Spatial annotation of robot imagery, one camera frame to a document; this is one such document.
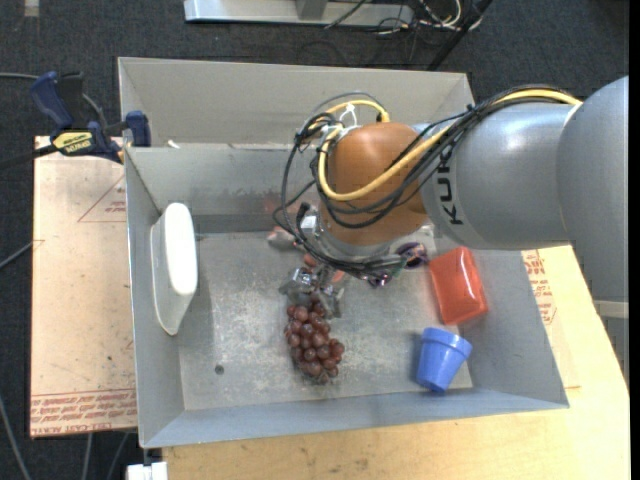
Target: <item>blue plastic cup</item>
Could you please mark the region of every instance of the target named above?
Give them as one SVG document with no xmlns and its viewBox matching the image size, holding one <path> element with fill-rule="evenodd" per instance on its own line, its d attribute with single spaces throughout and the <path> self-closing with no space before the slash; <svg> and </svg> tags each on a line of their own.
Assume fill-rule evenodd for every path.
<svg viewBox="0 0 640 480">
<path fill-rule="evenodd" d="M 446 391 L 472 349 L 471 343 L 457 334 L 427 327 L 422 332 L 418 383 L 437 393 Z"/>
</svg>

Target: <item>gray bin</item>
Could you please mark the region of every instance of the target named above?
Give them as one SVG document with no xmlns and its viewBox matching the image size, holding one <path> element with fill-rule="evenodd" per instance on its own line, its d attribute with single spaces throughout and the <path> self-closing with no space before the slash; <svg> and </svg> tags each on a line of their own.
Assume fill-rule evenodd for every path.
<svg viewBox="0 0 640 480">
<path fill-rule="evenodd" d="M 153 136 L 125 160 L 141 446 L 568 405 L 518 252 L 474 251 L 489 313 L 449 328 L 474 348 L 444 395 L 415 382 L 422 330 L 443 327 L 426 268 L 383 289 L 347 284 L 332 321 L 346 346 L 332 384 L 308 382 L 288 356 L 278 287 L 301 256 L 266 236 L 296 129 L 322 100 L 352 90 L 375 95 L 394 120 L 433 122 L 473 102 L 465 75 L 132 58 L 119 74 L 122 115 L 143 111 Z M 295 164 L 291 193 L 307 170 Z M 172 202 L 190 209 L 198 237 L 198 291 L 176 336 L 155 317 L 149 236 Z M 417 234 L 435 253 L 456 245 Z"/>
</svg>

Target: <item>blue clamp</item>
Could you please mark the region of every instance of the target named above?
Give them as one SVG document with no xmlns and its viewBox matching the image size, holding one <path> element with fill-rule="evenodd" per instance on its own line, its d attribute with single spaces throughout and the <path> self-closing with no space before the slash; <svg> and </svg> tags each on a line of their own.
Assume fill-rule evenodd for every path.
<svg viewBox="0 0 640 480">
<path fill-rule="evenodd" d="M 115 131 L 130 129 L 135 146 L 151 145 L 151 132 L 146 116 L 129 112 L 125 121 L 103 129 L 94 120 L 84 120 L 83 75 L 66 75 L 58 80 L 55 71 L 40 76 L 30 94 L 38 109 L 56 124 L 50 136 L 52 146 L 66 156 L 91 155 L 122 163 L 122 147 L 111 140 Z"/>
</svg>

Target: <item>red grapes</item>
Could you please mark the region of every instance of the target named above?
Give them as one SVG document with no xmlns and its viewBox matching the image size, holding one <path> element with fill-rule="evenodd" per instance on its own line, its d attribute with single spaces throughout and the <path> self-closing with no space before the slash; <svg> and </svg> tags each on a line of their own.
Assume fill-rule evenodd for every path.
<svg viewBox="0 0 640 480">
<path fill-rule="evenodd" d="M 311 297 L 309 306 L 289 305 L 289 322 L 284 335 L 291 351 L 291 358 L 298 369 L 320 384 L 338 375 L 338 363 L 342 361 L 344 345 L 329 337 L 330 325 L 323 318 L 325 309 L 317 297 Z"/>
</svg>

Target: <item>red container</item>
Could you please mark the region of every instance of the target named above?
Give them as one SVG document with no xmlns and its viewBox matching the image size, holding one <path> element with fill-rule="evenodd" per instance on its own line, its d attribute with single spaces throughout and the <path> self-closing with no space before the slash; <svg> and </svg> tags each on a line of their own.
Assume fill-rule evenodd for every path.
<svg viewBox="0 0 640 480">
<path fill-rule="evenodd" d="M 467 247 L 457 247 L 429 262 L 429 271 L 446 325 L 459 324 L 488 311 L 482 281 Z"/>
</svg>

